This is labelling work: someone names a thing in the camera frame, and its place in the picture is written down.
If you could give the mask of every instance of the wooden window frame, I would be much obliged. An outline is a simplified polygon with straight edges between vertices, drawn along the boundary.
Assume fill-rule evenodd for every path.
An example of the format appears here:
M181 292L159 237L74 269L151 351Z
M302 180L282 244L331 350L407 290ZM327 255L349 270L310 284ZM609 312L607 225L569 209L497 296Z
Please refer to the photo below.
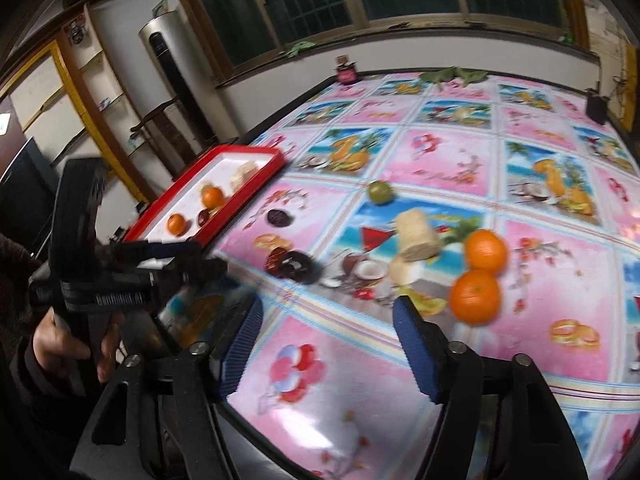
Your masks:
M216 30L209 18L209 15L204 9L201 0L180 0L185 13L194 28L196 36L200 41L207 60L209 61L213 75L219 82L225 82L231 79L233 76L239 75L242 72L246 72L256 66L262 65L270 60L273 60L283 54L286 50L289 50L293 46L293 43L282 43L277 37L275 28L271 19L264 8L261 0L254 0L260 15L262 16L264 23L269 31L271 39L274 41L276 48L260 54L247 62L240 65L233 66L228 55L226 54L225 47L220 40L220 37L216 33ZM384 30L391 25L395 25L400 22L414 22L418 27L433 28L433 27L474 27L479 23L486 26L497 29L507 30L515 32L523 32L525 34L532 34L540 36L546 39L557 40L563 36L567 30L569 24L566 22L564 13L559 9L559 13L562 19L561 27L555 27L551 25L545 25L544 23L530 22L529 20L522 20L519 18L511 18L509 16L498 16L494 14L473 14L469 11L469 5L467 0L458 0L460 6L460 12L452 12L447 14L416 14L412 16L395 16L392 18L383 18L380 20L370 20L366 13L366 8L362 0L343 0L344 5L351 18L351 25L347 27L340 27L319 34L315 34L308 38L301 38L297 41L315 41L322 43L324 41L335 40L348 40L353 36L362 34L363 32L370 32L373 30ZM558 5L561 7L562 0L558 0Z

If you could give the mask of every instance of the printed balloon image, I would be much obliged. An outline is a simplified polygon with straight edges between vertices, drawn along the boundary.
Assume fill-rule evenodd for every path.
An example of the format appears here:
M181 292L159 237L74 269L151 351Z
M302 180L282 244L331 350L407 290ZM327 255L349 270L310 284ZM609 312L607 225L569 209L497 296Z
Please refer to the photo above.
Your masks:
M326 365L317 359L313 345L287 345L269 368L267 392L258 399L258 414L263 415L282 403L295 404L308 394L309 386L319 383Z

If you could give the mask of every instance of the bread roll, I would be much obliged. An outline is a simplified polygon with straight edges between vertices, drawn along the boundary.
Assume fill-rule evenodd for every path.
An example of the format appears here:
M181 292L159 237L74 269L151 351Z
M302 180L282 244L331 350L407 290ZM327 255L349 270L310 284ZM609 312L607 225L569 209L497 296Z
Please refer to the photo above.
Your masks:
M406 262L427 260L440 254L442 243L419 208L409 209L396 217L398 255Z
M407 263L399 254L396 254L389 263L389 279L396 286L411 285L421 277L420 264Z

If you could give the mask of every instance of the black monitor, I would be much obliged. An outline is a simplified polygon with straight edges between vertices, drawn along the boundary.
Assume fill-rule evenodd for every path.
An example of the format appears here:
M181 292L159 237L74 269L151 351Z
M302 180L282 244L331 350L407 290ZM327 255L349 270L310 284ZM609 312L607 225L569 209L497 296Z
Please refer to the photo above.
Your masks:
M0 233L46 254L57 188L58 174L29 139L0 178Z

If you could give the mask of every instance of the dried fruit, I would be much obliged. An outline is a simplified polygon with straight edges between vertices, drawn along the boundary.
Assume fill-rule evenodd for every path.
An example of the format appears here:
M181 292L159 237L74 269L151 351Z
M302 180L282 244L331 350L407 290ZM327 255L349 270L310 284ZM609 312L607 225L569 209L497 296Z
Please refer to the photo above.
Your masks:
M198 213L198 227L203 227L209 221L209 210L203 209Z
M287 227L293 222L293 216L283 209L269 209L267 222L274 227Z

